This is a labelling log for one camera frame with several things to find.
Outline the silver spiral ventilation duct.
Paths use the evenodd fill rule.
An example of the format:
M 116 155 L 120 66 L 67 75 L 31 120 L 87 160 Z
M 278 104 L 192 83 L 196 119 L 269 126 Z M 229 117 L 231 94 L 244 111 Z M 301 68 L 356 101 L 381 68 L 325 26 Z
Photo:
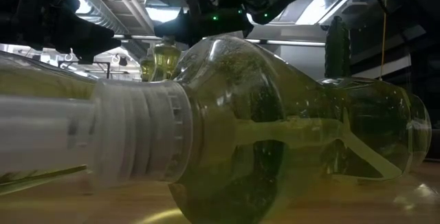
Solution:
M 80 17 L 106 25 L 117 34 L 153 34 L 153 20 L 143 0 L 80 0 L 80 4 Z

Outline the long linear ceiling light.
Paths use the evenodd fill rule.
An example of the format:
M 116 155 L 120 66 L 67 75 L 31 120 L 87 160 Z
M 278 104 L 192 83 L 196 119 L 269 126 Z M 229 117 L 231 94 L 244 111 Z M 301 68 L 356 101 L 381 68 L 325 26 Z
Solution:
M 116 39 L 123 41 L 127 40 L 139 40 L 139 41 L 160 41 L 160 37 L 149 35 L 131 35 L 131 34 L 116 34 L 113 36 Z M 324 47 L 324 42 L 313 41 L 287 41 L 287 40 L 266 40 L 266 39 L 252 39 L 247 38 L 248 42 L 259 45 L 285 45 L 285 46 L 305 46 L 305 47 Z

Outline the yellow soap pump bottle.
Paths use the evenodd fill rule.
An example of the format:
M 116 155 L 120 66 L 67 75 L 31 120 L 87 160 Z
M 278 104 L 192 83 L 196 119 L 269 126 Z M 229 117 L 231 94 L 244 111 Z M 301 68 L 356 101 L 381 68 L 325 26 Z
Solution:
M 0 51 L 0 95 L 88 100 L 96 81 L 33 58 Z M 85 165 L 58 170 L 0 172 L 0 196 L 86 171 Z
M 152 81 L 169 80 L 182 51 L 177 48 L 174 36 L 164 36 L 153 48 L 155 70 Z
M 192 224 L 256 224 L 320 182 L 397 179 L 426 157 L 422 100 L 314 80 L 241 38 L 192 46 L 169 80 L 96 80 L 90 99 L 0 95 L 0 172 L 85 165 L 95 188 L 166 183 Z

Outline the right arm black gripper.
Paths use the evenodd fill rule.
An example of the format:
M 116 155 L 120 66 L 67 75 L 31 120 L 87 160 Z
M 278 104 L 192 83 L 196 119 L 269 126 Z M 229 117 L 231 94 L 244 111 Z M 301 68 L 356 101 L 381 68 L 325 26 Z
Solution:
M 241 0 L 187 0 L 187 5 L 187 17 L 180 10 L 175 19 L 156 25 L 155 35 L 173 37 L 177 42 L 188 44 L 207 36 L 237 31 L 246 38 L 254 29 Z

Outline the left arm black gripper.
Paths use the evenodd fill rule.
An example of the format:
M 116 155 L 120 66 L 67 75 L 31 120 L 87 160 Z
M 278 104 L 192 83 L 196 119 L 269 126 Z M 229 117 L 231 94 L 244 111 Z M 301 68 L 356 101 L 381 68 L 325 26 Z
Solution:
M 84 63 L 93 63 L 96 55 L 110 50 L 110 44 L 121 44 L 114 38 L 112 29 L 74 18 L 79 7 L 79 0 L 19 0 L 13 16 L 17 43 L 34 49 L 72 49 L 77 59 Z M 72 40 L 65 36 L 73 26 L 72 46 Z

